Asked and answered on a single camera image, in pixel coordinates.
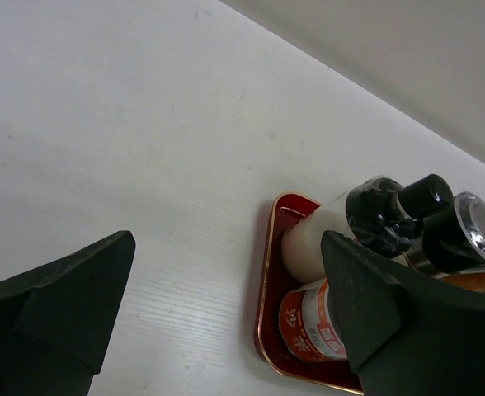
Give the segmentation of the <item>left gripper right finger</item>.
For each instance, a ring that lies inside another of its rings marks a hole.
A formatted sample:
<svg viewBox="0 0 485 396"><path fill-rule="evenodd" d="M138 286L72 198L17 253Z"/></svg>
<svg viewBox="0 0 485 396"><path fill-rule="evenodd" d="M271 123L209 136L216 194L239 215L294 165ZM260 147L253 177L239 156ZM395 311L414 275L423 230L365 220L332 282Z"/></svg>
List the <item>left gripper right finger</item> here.
<svg viewBox="0 0 485 396"><path fill-rule="evenodd" d="M485 395L485 294L333 232L321 241L332 316L367 395Z"/></svg>

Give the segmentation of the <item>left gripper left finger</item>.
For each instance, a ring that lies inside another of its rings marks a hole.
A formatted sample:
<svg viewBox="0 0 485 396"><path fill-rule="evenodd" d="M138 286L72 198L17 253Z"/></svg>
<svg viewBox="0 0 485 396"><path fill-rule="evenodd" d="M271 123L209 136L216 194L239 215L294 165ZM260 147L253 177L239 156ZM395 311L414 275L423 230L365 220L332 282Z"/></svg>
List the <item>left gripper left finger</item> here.
<svg viewBox="0 0 485 396"><path fill-rule="evenodd" d="M101 372L134 260L119 231L0 281L0 395L86 395Z"/></svg>

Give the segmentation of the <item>grey lid sauce jar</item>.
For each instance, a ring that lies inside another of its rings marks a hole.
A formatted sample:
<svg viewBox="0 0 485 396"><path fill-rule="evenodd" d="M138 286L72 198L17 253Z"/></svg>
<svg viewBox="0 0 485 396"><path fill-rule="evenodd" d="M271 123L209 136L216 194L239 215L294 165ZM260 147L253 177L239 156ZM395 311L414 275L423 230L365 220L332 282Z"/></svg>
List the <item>grey lid sauce jar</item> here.
<svg viewBox="0 0 485 396"><path fill-rule="evenodd" d="M280 303L280 335L287 349L301 361L347 359L346 348L330 315L328 292L327 280L321 279L291 290Z"/></svg>

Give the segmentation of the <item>clear top pepper grinder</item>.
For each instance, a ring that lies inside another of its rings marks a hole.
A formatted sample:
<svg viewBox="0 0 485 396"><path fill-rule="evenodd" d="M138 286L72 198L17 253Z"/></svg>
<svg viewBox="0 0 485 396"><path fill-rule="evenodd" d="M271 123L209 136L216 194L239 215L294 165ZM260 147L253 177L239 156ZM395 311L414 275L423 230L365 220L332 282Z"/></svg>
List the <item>clear top pepper grinder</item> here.
<svg viewBox="0 0 485 396"><path fill-rule="evenodd" d="M393 259L426 276L485 294L485 201L463 191L424 221L421 245Z"/></svg>

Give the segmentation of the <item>black cap white bottle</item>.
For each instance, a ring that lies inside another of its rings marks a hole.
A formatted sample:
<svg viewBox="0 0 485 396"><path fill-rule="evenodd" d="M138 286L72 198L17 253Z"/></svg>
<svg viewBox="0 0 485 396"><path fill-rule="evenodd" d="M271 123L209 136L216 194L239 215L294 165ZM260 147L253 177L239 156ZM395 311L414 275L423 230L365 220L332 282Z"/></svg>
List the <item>black cap white bottle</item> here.
<svg viewBox="0 0 485 396"><path fill-rule="evenodd" d="M285 231L281 256L285 269L306 285L325 276L321 241L338 232L389 259L421 245L425 219L449 208L448 182L429 174L406 186L385 176L370 178L318 207Z"/></svg>

